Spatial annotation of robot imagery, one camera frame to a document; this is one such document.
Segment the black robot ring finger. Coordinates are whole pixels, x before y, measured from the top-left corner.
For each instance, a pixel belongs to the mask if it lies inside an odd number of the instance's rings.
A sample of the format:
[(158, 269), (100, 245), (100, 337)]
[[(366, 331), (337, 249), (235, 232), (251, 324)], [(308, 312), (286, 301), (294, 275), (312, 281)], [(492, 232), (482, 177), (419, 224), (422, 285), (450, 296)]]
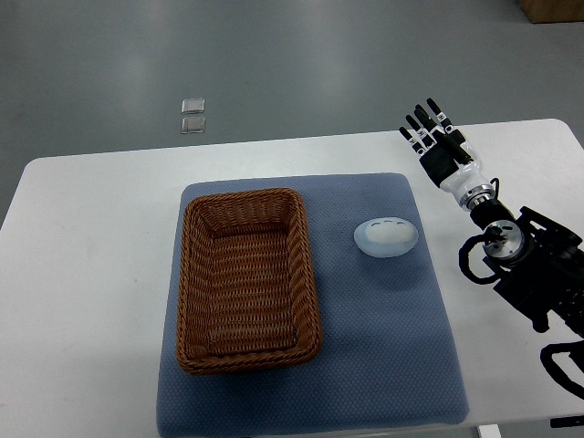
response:
[(412, 115), (406, 115), (405, 119), (409, 123), (409, 125), (416, 131), (423, 145), (425, 147), (431, 147), (433, 145), (433, 138), (431, 137), (430, 133), (424, 127), (422, 127)]

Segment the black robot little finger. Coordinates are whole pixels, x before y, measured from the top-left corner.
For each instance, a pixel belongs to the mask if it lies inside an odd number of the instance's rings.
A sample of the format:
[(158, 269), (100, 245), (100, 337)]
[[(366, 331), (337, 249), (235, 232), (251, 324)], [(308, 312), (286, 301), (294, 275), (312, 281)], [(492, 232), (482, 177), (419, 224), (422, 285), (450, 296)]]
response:
[(423, 156), (425, 154), (424, 146), (417, 141), (405, 127), (400, 127), (399, 133), (410, 144), (418, 156)]

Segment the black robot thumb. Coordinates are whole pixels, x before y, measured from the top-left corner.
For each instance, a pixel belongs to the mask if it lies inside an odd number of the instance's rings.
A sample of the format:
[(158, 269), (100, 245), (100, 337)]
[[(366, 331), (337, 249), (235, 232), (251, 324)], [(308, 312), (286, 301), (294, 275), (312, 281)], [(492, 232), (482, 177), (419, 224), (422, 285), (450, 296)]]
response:
[(443, 147), (457, 163), (470, 163), (473, 158), (450, 134), (444, 134)]

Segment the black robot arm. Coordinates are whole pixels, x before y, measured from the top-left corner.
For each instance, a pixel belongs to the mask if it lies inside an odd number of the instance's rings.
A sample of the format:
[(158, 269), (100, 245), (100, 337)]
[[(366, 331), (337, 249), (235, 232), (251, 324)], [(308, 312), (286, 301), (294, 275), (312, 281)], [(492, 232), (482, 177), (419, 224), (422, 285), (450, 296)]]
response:
[(433, 99), (406, 117), (402, 137), (410, 143), (432, 183), (451, 194), (481, 232), (459, 249), (462, 274), (491, 285), (527, 317), (538, 333), (556, 313), (577, 335), (583, 333), (582, 240), (565, 226), (524, 206), (513, 216), (500, 202), (499, 181), (488, 180), (467, 138)]

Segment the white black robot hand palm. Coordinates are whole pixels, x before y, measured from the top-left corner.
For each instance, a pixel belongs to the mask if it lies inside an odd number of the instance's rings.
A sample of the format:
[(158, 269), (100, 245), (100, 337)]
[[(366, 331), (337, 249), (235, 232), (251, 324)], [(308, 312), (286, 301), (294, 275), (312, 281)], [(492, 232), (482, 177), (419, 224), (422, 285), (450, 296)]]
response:
[[(457, 163), (443, 147), (444, 134), (452, 135), (473, 160), (470, 163)], [(465, 211), (471, 211), (481, 202), (495, 198), (494, 185), (482, 174), (482, 161), (458, 129), (451, 133), (436, 133), (431, 137), (433, 145), (425, 147), (422, 143), (425, 154), (420, 156), (419, 161), (436, 187), (450, 193)]]

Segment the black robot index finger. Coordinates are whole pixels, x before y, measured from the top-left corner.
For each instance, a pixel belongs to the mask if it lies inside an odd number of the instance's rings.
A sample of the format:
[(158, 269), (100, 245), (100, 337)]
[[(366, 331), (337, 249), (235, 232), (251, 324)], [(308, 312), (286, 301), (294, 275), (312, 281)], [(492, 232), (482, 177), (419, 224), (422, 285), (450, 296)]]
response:
[(433, 114), (438, 119), (440, 125), (442, 126), (445, 133), (451, 133), (454, 131), (454, 125), (451, 120), (446, 116), (446, 114), (441, 110), (438, 104), (432, 99), (428, 98), (426, 103)]

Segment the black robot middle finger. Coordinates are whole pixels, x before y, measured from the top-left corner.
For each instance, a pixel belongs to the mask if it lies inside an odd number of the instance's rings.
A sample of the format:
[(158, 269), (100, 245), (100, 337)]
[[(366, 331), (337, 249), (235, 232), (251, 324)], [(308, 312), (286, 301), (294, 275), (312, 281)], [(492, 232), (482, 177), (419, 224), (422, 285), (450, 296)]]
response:
[(436, 133), (442, 133), (442, 127), (431, 117), (424, 107), (417, 104), (414, 108), (414, 116), (423, 126), (423, 128), (432, 136)]

